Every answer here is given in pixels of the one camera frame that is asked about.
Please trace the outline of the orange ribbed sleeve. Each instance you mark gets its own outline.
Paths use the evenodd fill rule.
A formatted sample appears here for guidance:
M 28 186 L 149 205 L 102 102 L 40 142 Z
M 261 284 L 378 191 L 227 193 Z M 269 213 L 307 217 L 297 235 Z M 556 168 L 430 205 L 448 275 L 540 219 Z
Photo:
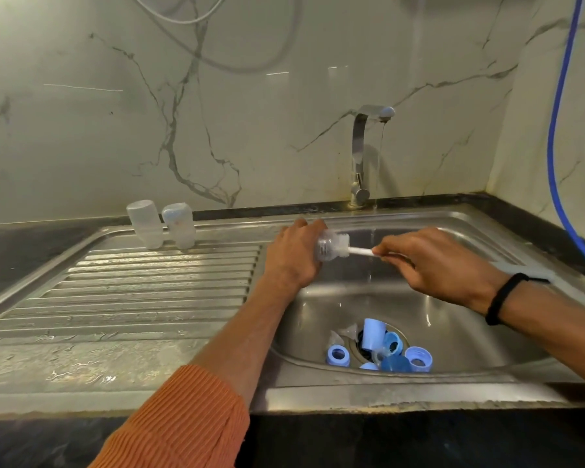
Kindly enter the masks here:
M 109 436 L 88 468 L 234 468 L 249 426 L 242 397 L 187 364 Z

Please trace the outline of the stainless steel sink with drainboard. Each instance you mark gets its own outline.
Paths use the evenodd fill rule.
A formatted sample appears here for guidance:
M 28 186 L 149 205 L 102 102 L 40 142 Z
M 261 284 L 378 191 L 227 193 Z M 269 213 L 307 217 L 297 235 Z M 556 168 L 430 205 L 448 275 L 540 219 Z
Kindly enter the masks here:
M 136 410 L 233 317 L 289 216 L 208 220 L 195 246 L 142 246 L 106 227 L 0 294 L 0 419 Z M 364 320 L 412 372 L 383 372 L 360 347 Z M 327 349 L 357 322 L 359 341 Z M 585 407 L 585 381 L 483 317 L 413 291 L 378 258 L 323 264 L 286 310 L 255 414 Z

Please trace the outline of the chrome sink faucet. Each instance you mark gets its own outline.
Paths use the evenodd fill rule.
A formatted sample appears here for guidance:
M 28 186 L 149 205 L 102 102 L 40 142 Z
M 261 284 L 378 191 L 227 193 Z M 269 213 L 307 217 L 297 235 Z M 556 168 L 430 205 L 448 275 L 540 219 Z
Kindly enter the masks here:
M 359 210 L 363 208 L 370 198 L 370 191 L 365 180 L 364 145 L 365 131 L 369 120 L 377 120 L 382 124 L 389 122 L 396 114 L 390 106 L 366 104 L 353 111 L 354 123 L 352 127 L 351 155 L 352 155 L 352 181 L 351 199 L 349 208 Z

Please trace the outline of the dark blue bottle cap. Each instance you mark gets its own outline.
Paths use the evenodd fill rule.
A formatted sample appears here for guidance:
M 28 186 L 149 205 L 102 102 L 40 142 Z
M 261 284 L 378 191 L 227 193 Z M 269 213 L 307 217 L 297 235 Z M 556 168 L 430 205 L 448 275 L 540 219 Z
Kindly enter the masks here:
M 379 364 L 379 369 L 383 372 L 412 372 L 412 366 L 409 359 L 402 354 L 391 354 L 389 356 L 385 356 Z

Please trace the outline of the person's left hand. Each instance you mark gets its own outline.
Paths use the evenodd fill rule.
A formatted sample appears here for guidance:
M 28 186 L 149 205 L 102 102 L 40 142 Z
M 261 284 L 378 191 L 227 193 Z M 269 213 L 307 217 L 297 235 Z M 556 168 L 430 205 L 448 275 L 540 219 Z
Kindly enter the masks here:
M 268 246 L 263 275 L 289 300 L 314 281 L 322 266 L 314 256 L 315 247 L 307 249 L 293 244 L 292 225 L 282 227 Z

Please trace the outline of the person's right forearm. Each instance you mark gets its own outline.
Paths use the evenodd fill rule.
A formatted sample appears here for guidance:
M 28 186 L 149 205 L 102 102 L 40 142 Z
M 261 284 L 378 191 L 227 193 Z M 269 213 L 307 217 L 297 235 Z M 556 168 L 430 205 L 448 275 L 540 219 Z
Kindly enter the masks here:
M 500 319 L 585 379 L 585 307 L 538 283 L 522 282 Z

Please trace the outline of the person's right hand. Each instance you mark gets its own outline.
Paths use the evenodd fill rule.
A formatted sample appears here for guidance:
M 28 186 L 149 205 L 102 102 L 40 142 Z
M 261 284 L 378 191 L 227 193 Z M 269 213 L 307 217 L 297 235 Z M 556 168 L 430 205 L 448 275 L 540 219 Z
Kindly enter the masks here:
M 422 284 L 413 290 L 485 314 L 509 275 L 437 228 L 422 231 Z

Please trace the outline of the person's left forearm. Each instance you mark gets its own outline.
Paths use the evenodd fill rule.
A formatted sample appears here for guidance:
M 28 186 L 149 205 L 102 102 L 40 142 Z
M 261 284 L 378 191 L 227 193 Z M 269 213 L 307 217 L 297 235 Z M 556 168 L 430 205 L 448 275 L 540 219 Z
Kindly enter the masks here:
M 226 382 L 249 408 L 282 316 L 304 286 L 264 275 L 238 312 L 190 364 Z

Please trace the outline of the black wristband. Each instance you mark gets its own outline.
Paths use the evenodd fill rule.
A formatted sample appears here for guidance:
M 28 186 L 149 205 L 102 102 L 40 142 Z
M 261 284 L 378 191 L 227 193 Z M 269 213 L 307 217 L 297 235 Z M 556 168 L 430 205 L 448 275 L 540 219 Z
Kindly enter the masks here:
M 514 273 L 510 276 L 507 282 L 498 290 L 496 295 L 491 300 L 490 306 L 485 314 L 485 322 L 489 326 L 496 326 L 501 324 L 500 311 L 505 304 L 509 295 L 515 290 L 515 288 L 522 282 L 535 281 L 538 283 L 551 284 L 553 277 L 546 275 L 535 275 L 533 273 Z

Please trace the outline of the clear baby bottle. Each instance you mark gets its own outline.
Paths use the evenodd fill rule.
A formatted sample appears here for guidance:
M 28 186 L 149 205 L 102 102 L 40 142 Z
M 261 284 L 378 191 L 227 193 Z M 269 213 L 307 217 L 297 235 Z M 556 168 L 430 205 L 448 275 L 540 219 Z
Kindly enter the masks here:
M 148 250 L 157 250 L 164 244 L 163 223 L 156 205 L 151 200 L 139 200 L 126 206 L 137 238 Z
M 173 203 L 164 207 L 162 218 L 177 248 L 187 250 L 196 242 L 193 210 L 187 203 Z
M 350 255 L 349 247 L 349 234 L 325 229 L 316 242 L 314 256 L 320 262 L 332 261 L 336 258 L 347 258 Z

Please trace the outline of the tall light blue bottle cap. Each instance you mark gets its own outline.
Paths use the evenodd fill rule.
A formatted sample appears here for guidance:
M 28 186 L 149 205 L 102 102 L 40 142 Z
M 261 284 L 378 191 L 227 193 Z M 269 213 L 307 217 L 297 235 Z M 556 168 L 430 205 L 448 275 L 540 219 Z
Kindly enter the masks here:
M 364 320 L 363 335 L 360 347 L 369 352 L 378 352 L 383 347 L 386 323 L 377 319 Z

